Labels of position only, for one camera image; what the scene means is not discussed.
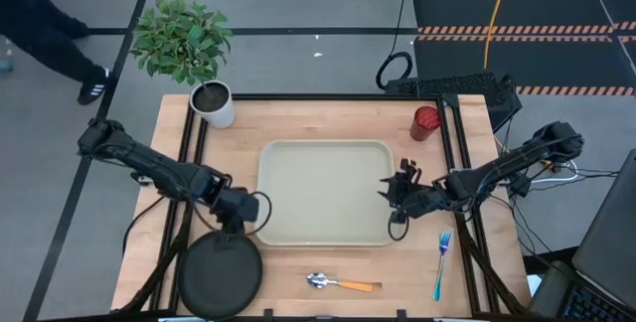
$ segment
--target plastic tray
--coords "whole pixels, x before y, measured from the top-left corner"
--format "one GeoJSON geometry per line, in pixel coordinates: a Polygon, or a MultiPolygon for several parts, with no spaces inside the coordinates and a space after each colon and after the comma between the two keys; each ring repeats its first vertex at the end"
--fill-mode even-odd
{"type": "MultiPolygon", "coordinates": [[[[378,192],[394,173],[391,149],[378,140],[272,141],[260,155],[257,190],[273,211],[256,235],[270,245],[386,245],[392,210],[378,192]]],[[[257,226],[266,214],[261,208],[257,226]]]]}

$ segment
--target gray floor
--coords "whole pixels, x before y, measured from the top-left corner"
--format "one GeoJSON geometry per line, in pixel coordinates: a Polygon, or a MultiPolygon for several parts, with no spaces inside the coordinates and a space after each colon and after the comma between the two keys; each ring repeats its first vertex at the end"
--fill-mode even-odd
{"type": "MultiPolygon", "coordinates": [[[[92,27],[116,28],[127,25],[136,0],[53,1],[92,27]]],[[[399,4],[399,0],[197,1],[224,11],[235,28],[391,27],[399,4]]],[[[413,27],[410,0],[404,8],[404,25],[413,27]]],[[[89,57],[112,66],[121,40],[91,37],[79,45],[89,57]]],[[[411,40],[400,37],[398,49],[412,52],[411,40]]],[[[0,215],[5,246],[0,257],[0,308],[3,320],[14,321],[24,314],[78,166],[75,142],[97,104],[78,106],[77,83],[3,43],[0,59],[11,50],[9,59],[16,70],[0,77],[0,128],[5,132],[0,142],[0,166],[5,167],[0,180],[5,206],[0,215]]],[[[378,92],[376,69],[391,43],[390,36],[236,37],[220,79],[236,92],[378,92]]],[[[391,68],[388,77],[398,75],[400,69],[391,68]]],[[[149,142],[161,95],[188,91],[166,78],[151,80],[127,63],[109,116],[124,122],[137,139],[149,142]]],[[[585,136],[585,152],[577,160],[581,168],[616,170],[635,146],[636,123],[621,118],[636,115],[633,97],[522,96],[522,102],[525,107],[513,122],[511,146],[557,119],[571,122],[585,136]],[[600,150],[605,152],[602,158],[600,150]]],[[[610,180],[597,179],[533,192],[520,206],[550,248],[568,247],[582,239],[609,184],[610,180]]],[[[125,171],[92,165],[40,318],[108,310],[121,238],[136,194],[125,171]]]]}

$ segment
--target soil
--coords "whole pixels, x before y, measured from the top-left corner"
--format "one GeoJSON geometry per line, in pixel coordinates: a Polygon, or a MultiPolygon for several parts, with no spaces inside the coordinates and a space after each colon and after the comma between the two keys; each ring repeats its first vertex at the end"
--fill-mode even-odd
{"type": "Polygon", "coordinates": [[[195,92],[193,103],[202,112],[214,112],[223,107],[230,93],[222,84],[204,83],[207,88],[200,88],[195,92]]]}

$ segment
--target green leaves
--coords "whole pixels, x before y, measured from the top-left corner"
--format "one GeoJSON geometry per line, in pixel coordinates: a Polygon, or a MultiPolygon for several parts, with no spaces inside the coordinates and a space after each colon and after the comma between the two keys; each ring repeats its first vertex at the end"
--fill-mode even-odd
{"type": "Polygon", "coordinates": [[[137,68],[148,75],[170,75],[173,81],[210,81],[217,77],[218,58],[232,49],[230,29],[222,28],[228,18],[218,11],[207,11],[205,5],[184,0],[156,0],[146,9],[133,30],[134,44],[130,54],[137,68]]]}

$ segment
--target wooden table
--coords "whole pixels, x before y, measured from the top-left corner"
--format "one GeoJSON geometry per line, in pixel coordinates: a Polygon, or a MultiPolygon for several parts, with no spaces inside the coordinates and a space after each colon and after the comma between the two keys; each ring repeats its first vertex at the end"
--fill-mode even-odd
{"type": "MultiPolygon", "coordinates": [[[[187,104],[186,95],[164,96],[151,144],[154,149],[177,157],[187,104]]],[[[424,142],[415,142],[408,135],[413,113],[423,104],[434,105],[422,101],[237,101],[235,124],[225,130],[210,128],[203,162],[232,174],[235,186],[245,186],[252,191],[256,186],[260,151],[271,140],[379,139],[393,151],[396,167],[400,158],[415,160],[423,170],[421,181],[427,183],[444,175],[447,169],[439,129],[424,142]]],[[[460,104],[473,166],[496,158],[483,97],[460,96],[460,104]]],[[[447,111],[456,165],[460,167],[452,113],[447,111]]],[[[189,161],[194,154],[195,139],[193,134],[189,161]]],[[[505,191],[495,191],[495,195],[506,200],[505,191]]],[[[156,198],[154,188],[141,188],[135,214],[156,198]]],[[[167,204],[161,205],[132,230],[113,308],[125,304],[155,266],[166,213],[167,204]]],[[[527,305],[530,291],[510,210],[491,199],[483,204],[482,216],[493,267],[527,305]]],[[[457,234],[453,234],[447,253],[442,298],[439,302],[431,298],[439,259],[438,238],[442,231],[455,232],[454,227],[450,213],[435,212],[411,220],[410,231],[403,241],[371,248],[275,247],[254,238],[262,253],[264,277],[255,300],[241,315],[262,316],[264,309],[272,308],[276,316],[395,317],[397,309],[405,309],[409,317],[468,317],[470,307],[457,234]],[[343,280],[372,282],[376,290],[364,293],[343,288],[313,289],[305,281],[307,273],[313,271],[324,271],[343,280]]],[[[206,232],[203,224],[195,219],[191,241],[206,232]]],[[[162,307],[167,306],[173,274],[172,269],[166,274],[162,307]]],[[[476,277],[481,308],[486,310],[483,278],[478,267],[476,277]]],[[[188,314],[183,306],[179,312],[188,314]]]]}

